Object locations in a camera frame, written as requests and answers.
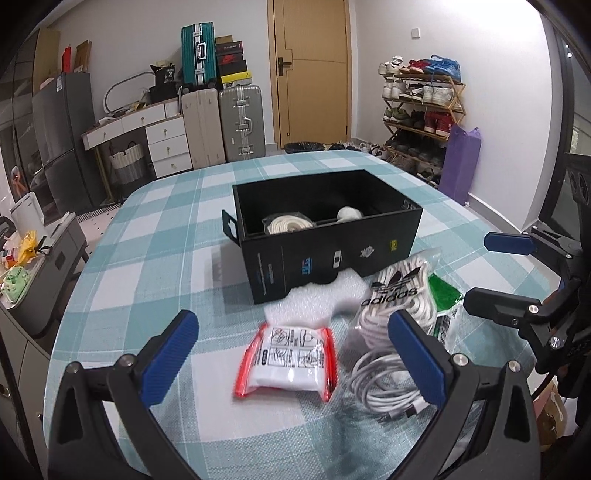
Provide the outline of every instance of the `yellow bag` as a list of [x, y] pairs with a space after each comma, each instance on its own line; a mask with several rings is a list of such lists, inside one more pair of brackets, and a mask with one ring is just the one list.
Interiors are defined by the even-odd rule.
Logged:
[[18, 253], [16, 266], [25, 265], [37, 256], [37, 232], [30, 230], [21, 240], [21, 250]]

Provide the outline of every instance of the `wooden door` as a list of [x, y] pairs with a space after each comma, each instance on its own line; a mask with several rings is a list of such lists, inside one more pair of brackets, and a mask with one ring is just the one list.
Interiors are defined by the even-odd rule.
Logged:
[[344, 0], [274, 0], [281, 148], [347, 139], [345, 8]]

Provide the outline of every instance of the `white drawer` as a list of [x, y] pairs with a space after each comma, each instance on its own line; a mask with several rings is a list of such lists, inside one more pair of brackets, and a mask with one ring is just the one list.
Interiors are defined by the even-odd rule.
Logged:
[[178, 137], [179, 135], [184, 134], [184, 121], [182, 116], [146, 127], [146, 136], [148, 137], [149, 144], [161, 142], [162, 140], [168, 140], [169, 138]]
[[182, 153], [154, 162], [154, 171], [158, 178], [192, 169], [193, 164], [191, 163], [191, 156], [188, 153]]
[[170, 158], [181, 153], [189, 152], [186, 135], [153, 143], [148, 145], [148, 148], [150, 149], [150, 157], [152, 157], [152, 162], [154, 163], [163, 158]]
[[164, 113], [164, 104], [161, 103], [159, 105], [143, 108], [130, 115], [125, 115], [123, 118], [121, 118], [121, 122], [123, 123], [123, 131], [131, 132], [137, 128], [160, 122], [165, 118], [166, 113]]
[[166, 112], [166, 118], [172, 118], [178, 115], [178, 99], [172, 102], [166, 102], [164, 104], [164, 111]]
[[84, 148], [89, 150], [119, 135], [123, 135], [123, 125], [120, 119], [99, 127], [86, 135], [82, 135], [82, 140], [84, 142]]

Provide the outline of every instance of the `gray refrigerator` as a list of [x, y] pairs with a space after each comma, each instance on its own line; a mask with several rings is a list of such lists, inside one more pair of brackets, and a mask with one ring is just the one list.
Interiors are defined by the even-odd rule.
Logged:
[[90, 212], [105, 200], [96, 160], [82, 134], [95, 123], [90, 74], [62, 73], [33, 97], [33, 122], [47, 183], [63, 215]]

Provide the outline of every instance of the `wooden shoe rack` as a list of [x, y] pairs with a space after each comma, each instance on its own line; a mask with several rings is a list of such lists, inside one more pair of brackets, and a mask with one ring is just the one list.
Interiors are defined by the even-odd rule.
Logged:
[[[442, 105], [438, 105], [436, 103], [417, 102], [416, 100], [390, 99], [390, 98], [382, 97], [382, 99], [384, 100], [386, 105], [388, 105], [388, 107], [391, 108], [392, 110], [398, 109], [398, 108], [402, 107], [403, 105], [411, 105], [411, 106], [416, 106], [416, 107], [425, 107], [425, 112], [427, 112], [429, 110], [437, 111], [437, 112], [448, 112], [449, 114], [451, 114], [452, 119], [455, 124], [460, 124], [463, 121], [464, 117], [466, 116], [466, 109], [462, 105], [462, 92], [466, 88], [466, 84], [456, 82], [452, 77], [450, 77], [448, 75], [403, 74], [403, 73], [401, 73], [401, 74], [394, 74], [394, 75], [393, 74], [384, 74], [384, 75], [382, 75], [382, 77], [384, 77], [386, 82], [392, 82], [394, 79], [400, 79], [400, 80], [405, 80], [406, 82], [410, 82], [410, 83], [414, 82], [414, 83], [424, 83], [425, 85], [433, 85], [433, 86], [450, 86], [454, 91], [454, 98], [449, 106], [442, 106]], [[416, 133], [418, 135], [423, 135], [425, 137], [434, 138], [435, 140], [439, 140], [441, 142], [447, 142], [447, 140], [448, 140], [447, 137], [444, 137], [442, 135], [437, 135], [434, 133], [425, 132], [425, 130], [419, 130], [417, 128], [407, 127], [406, 125], [402, 125], [402, 124], [399, 124], [397, 122], [390, 121], [390, 120], [384, 120], [384, 125], [390, 131], [390, 134], [391, 134], [390, 139], [392, 139], [392, 137], [396, 133], [396, 129], [399, 128], [402, 130], [407, 130], [407, 131]], [[416, 163], [417, 167], [428, 168], [435, 175], [440, 174], [442, 171], [441, 167], [438, 167], [430, 162], [426, 162], [426, 161], [421, 160], [417, 157], [413, 157], [411, 155], [399, 152], [392, 147], [384, 146], [384, 148], [394, 154], [394, 156], [390, 160], [390, 163], [396, 163], [396, 160], [401, 157], [407, 161], [408, 160], [414, 161]], [[434, 182], [431, 181], [428, 183], [430, 185], [434, 186], [435, 188], [437, 188], [437, 185]]]

